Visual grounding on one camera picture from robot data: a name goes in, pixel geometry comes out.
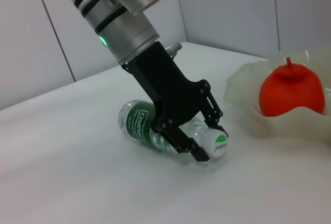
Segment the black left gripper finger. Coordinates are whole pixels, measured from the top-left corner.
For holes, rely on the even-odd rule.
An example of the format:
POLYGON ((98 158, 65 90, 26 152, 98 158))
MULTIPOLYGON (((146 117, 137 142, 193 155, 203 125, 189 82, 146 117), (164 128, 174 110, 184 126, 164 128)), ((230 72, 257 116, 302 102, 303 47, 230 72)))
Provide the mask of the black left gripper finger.
POLYGON ((220 110, 217 102, 210 91, 204 91, 204 102, 203 102, 203 116, 205 123, 209 128, 223 131, 225 136, 228 137, 228 133, 225 129, 219 125, 220 118, 223 117, 223 112, 220 110))
POLYGON ((194 138, 189 138, 178 126, 155 125, 155 131, 164 137, 178 153, 190 153, 197 162, 209 161, 206 151, 194 138))

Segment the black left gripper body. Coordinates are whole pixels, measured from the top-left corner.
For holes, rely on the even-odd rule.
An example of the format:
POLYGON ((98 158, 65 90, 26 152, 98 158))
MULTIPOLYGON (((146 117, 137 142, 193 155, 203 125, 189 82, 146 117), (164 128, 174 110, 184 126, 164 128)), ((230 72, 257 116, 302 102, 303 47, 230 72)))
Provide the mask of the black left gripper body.
POLYGON ((188 80, 160 42, 155 42, 124 68, 134 76, 155 106, 154 131, 179 127, 199 112, 211 118, 205 80, 188 80))

